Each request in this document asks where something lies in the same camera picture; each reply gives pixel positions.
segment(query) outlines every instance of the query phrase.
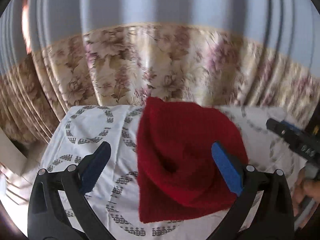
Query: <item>red knit hat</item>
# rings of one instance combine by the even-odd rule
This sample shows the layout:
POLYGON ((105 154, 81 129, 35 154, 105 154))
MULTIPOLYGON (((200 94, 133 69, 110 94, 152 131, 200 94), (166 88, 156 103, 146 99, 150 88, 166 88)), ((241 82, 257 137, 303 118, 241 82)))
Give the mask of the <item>red knit hat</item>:
POLYGON ((216 141, 248 163, 240 132, 217 109, 147 99, 137 136, 141 222, 193 219, 233 204, 212 159, 216 141))

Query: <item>human hand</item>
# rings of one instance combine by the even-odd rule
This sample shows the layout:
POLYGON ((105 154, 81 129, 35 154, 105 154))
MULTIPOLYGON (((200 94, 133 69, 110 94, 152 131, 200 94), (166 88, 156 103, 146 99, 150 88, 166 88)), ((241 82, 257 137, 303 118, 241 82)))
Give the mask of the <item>human hand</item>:
POLYGON ((310 214, 300 224, 301 228, 303 228, 308 223, 309 219, 312 217, 313 213, 316 211, 320 203, 320 181, 304 179, 304 169, 301 169, 299 171, 298 179, 295 183, 295 189, 292 195, 294 216, 299 213, 299 204, 305 196, 313 198, 316 201, 316 204, 313 206, 310 214))

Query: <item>patterned tablecloth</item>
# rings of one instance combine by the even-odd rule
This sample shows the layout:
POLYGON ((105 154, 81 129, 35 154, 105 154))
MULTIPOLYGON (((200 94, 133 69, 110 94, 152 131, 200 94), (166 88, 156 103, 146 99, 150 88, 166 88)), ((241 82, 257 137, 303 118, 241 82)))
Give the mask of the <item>patterned tablecloth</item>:
MULTIPOLYGON (((220 107, 242 134, 250 160, 259 171, 282 169, 293 188, 304 161, 292 153, 276 135, 266 130, 272 117, 294 123, 280 108, 220 107)), ((136 132, 143 113, 137 106, 74 106, 55 131, 41 167, 49 172, 62 171, 70 164, 93 153, 102 141, 111 145, 111 159, 93 191, 86 198, 107 229, 116 239, 206 239, 227 211, 185 221, 162 221, 142 224, 138 216, 136 132)), ((64 192, 60 192, 64 208, 73 227, 81 230, 64 192)), ((257 194, 243 225, 250 225, 261 194, 257 194)))

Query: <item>curtain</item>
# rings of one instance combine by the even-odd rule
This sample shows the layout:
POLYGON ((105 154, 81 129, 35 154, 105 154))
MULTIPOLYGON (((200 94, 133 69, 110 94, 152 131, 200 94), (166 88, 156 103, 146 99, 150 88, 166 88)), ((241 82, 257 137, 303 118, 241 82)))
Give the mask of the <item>curtain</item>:
POLYGON ((74 105, 281 106, 304 127, 318 103, 310 0, 23 1, 0 19, 0 126, 19 142, 49 142, 74 105))

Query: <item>floral pattern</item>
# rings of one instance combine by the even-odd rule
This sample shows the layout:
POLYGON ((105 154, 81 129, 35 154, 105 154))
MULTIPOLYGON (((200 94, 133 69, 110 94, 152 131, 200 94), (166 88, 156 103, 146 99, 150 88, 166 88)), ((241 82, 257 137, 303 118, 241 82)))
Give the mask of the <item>floral pattern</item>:
POLYGON ((48 141, 74 105, 143 106, 153 96, 207 107, 281 106, 306 126, 320 97, 320 79, 307 68, 213 28, 93 30, 33 51, 32 60, 2 73, 0 82, 0 126, 22 142, 48 141))

